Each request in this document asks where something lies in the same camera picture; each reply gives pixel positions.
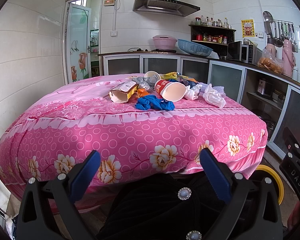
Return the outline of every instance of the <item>blue plastic basket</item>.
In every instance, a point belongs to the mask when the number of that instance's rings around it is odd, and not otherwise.
[[[203,57],[209,56],[213,51],[213,49],[203,46],[201,44],[180,39],[178,39],[178,46],[181,50],[183,50],[186,53]]]

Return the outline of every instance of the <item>window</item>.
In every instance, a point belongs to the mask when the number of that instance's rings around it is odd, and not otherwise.
[[[86,6],[87,0],[77,0],[77,1],[71,2],[71,3],[76,4],[76,5]]]

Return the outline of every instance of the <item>paper cup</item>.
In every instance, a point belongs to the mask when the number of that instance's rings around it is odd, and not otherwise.
[[[160,74],[158,74],[156,71],[148,71],[148,72],[145,74],[145,77],[152,77],[152,76],[156,76],[156,77],[158,78],[158,80],[161,79]]]
[[[165,100],[176,102],[184,97],[187,88],[179,82],[170,82],[164,79],[158,80],[154,85],[155,91]]]

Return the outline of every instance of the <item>spice rack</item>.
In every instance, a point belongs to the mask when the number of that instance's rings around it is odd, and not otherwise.
[[[219,36],[223,35],[224,37],[227,37],[227,43],[234,42],[234,33],[236,32],[235,29],[228,29],[223,27],[216,27],[216,26],[204,26],[204,25],[192,25],[189,24],[191,27],[191,41],[205,45],[211,49],[213,49],[214,52],[218,53],[219,56],[227,56],[228,51],[228,45],[218,42],[212,42],[212,41],[197,41],[196,36],[198,34],[203,35],[206,33],[207,35],[211,36]]]

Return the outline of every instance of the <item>yellow poster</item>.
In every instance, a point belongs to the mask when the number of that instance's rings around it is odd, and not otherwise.
[[[253,24],[253,19],[251,20],[242,20],[241,21],[242,25],[242,37],[254,37],[254,24]]]

